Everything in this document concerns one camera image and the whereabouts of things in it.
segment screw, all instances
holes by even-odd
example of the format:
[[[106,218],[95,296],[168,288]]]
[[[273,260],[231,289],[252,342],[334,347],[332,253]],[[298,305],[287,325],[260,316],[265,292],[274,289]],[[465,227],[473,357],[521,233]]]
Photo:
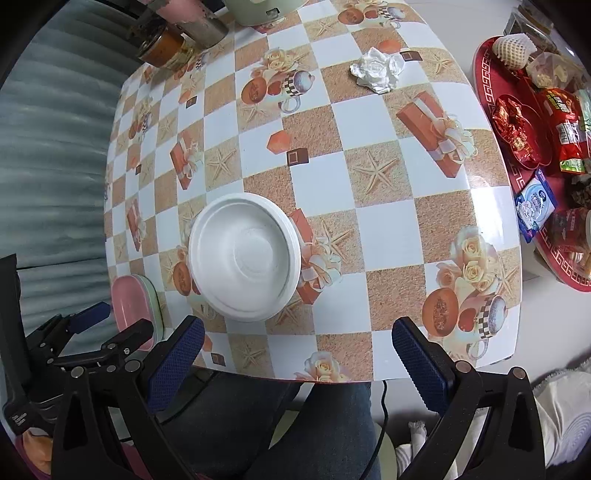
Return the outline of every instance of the screw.
[[[70,375],[72,376],[72,378],[80,378],[83,373],[84,373],[84,368],[78,366],[78,367],[74,367],[72,369],[72,371],[70,372]]]
[[[467,374],[470,370],[472,370],[472,366],[465,360],[460,360],[456,362],[456,369],[463,374]]]
[[[125,370],[128,372],[135,372],[142,364],[138,360],[130,360],[125,364]]]
[[[525,378],[525,370],[523,370],[521,367],[515,367],[513,369],[513,375],[515,375],[520,380],[523,380]]]

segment rose print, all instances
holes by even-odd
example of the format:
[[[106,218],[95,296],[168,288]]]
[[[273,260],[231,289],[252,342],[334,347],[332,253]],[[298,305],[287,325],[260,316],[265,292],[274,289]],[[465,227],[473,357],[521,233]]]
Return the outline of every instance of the rose print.
[[[349,382],[351,374],[339,365],[330,352],[315,352],[305,361],[306,373],[296,372],[295,379],[308,382]]]

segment gray curtain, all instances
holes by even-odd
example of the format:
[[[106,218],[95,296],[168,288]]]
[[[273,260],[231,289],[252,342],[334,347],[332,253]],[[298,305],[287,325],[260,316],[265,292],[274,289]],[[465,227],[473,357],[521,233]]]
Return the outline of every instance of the gray curtain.
[[[0,257],[17,253],[26,333],[56,313],[110,301],[103,192],[119,91],[140,65],[125,39],[131,22],[71,0],[0,90]],[[74,336],[67,353],[115,333],[111,318]]]

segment plastic bag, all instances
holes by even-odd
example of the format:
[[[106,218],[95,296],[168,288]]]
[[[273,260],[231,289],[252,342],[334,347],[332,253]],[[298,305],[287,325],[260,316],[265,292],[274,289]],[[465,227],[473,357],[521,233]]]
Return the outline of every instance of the plastic bag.
[[[526,68],[536,87],[565,89],[573,76],[578,74],[574,66],[556,53],[540,53]]]

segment red snack bag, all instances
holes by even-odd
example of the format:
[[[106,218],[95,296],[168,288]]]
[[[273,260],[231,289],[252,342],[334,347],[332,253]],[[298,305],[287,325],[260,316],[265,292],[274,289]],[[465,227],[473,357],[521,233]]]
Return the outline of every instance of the red snack bag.
[[[552,135],[554,156],[560,171],[583,174],[583,151],[579,129],[580,107],[574,96],[559,88],[542,89],[537,100]]]

